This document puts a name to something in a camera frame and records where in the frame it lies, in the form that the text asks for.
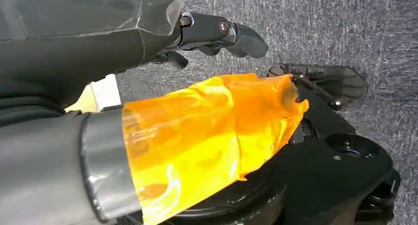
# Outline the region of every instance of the gray carpet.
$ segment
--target gray carpet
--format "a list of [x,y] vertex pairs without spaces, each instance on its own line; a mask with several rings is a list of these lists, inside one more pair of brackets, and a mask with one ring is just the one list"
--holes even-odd
[[222,15],[259,31],[260,60],[184,53],[184,71],[148,65],[120,74],[123,101],[163,95],[217,74],[265,75],[276,63],[349,65],[367,77],[368,95],[342,114],[394,157],[403,183],[394,225],[418,216],[418,0],[185,0],[186,9]]

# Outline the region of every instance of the orange plastic wrap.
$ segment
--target orange plastic wrap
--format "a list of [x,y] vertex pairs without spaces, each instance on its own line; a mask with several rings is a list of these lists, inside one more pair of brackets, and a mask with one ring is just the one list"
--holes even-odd
[[295,102],[290,78],[217,76],[125,105],[125,144],[146,225],[245,180],[289,141],[308,109]]

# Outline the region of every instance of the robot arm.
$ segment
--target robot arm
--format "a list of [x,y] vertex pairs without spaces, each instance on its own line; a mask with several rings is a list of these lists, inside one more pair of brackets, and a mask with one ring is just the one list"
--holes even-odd
[[141,209],[122,108],[65,114],[84,87],[175,50],[260,58],[264,40],[178,0],[0,0],[0,217],[4,224],[100,224]]

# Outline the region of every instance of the black robotic finger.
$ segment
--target black robotic finger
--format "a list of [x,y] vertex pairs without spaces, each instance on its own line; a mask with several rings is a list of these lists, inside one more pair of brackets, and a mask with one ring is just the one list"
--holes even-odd
[[172,66],[179,70],[185,69],[189,64],[187,58],[175,51],[159,54],[151,62],[154,64],[170,63]]
[[238,39],[231,48],[227,48],[228,51],[230,51],[233,55],[241,54],[241,56],[243,56],[246,54],[255,59],[262,58],[266,55],[269,50],[269,46],[256,31],[247,26],[236,23],[233,28],[236,30],[236,36]]
[[221,49],[219,48],[212,48],[210,45],[204,45],[197,48],[200,52],[208,55],[208,56],[215,56],[219,54]]

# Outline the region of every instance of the screw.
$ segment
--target screw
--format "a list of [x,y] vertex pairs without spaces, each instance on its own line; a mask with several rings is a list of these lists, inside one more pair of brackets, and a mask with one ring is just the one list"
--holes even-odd
[[180,25],[181,25],[182,27],[189,26],[190,24],[192,24],[192,22],[190,21],[190,18],[188,18],[188,17],[186,17],[186,16],[184,16],[184,17],[180,18]]
[[222,20],[219,23],[219,29],[221,30],[222,33],[228,34],[229,33],[229,23],[228,23],[228,21]]
[[334,103],[336,106],[341,106],[341,100],[338,98],[338,99],[336,99],[335,100],[335,103]]
[[373,158],[375,156],[376,156],[375,154],[366,154],[364,157],[369,159],[369,158]]

